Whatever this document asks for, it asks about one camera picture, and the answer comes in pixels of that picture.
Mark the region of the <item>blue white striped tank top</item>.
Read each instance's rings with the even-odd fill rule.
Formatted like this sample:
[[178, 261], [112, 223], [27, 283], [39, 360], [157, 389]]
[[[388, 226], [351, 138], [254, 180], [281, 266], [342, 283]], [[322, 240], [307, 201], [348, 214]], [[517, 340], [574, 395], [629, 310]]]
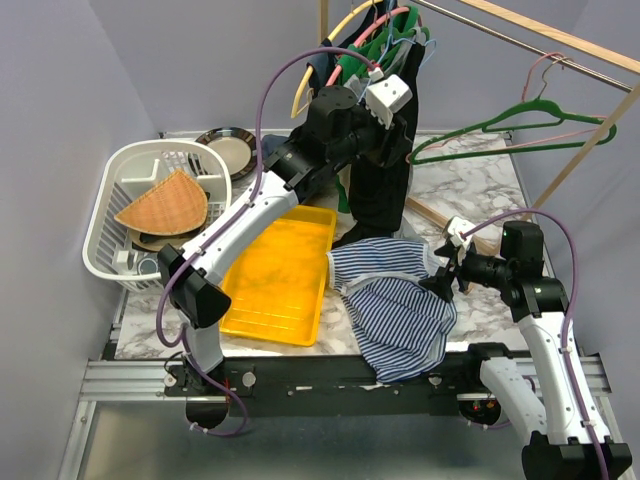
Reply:
[[340, 295], [359, 351], [379, 383], [415, 378], [444, 360], [457, 310], [419, 285], [440, 266], [427, 243], [369, 238], [327, 257], [329, 285]]

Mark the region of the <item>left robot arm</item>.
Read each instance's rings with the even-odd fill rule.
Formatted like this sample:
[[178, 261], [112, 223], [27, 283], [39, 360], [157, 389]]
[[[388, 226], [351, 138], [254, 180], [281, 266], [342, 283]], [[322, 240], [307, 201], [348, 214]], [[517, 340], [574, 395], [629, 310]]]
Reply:
[[222, 380], [218, 322], [231, 306], [219, 284], [244, 250], [273, 222], [304, 203], [358, 157], [387, 168], [411, 145], [400, 110], [407, 84], [393, 75], [367, 87], [324, 87], [295, 128], [257, 170], [249, 187], [220, 217], [182, 247], [158, 255], [161, 299], [182, 319], [179, 340], [189, 363], [187, 382], [201, 395]]

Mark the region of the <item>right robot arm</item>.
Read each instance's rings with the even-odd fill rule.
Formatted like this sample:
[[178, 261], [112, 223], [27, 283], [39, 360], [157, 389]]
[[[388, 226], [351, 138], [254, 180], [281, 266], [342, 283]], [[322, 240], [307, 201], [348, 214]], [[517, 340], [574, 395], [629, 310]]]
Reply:
[[447, 260], [421, 286], [444, 301], [452, 285], [470, 283], [499, 292], [523, 335], [538, 381], [531, 388], [508, 349], [473, 344], [460, 367], [469, 390], [486, 388], [523, 443], [521, 463], [528, 479], [618, 479], [632, 465], [627, 444], [611, 436], [591, 394], [570, 318], [570, 299], [561, 281], [544, 275], [540, 227], [512, 220], [502, 227], [497, 256], [478, 253], [470, 222], [451, 218], [436, 255]]

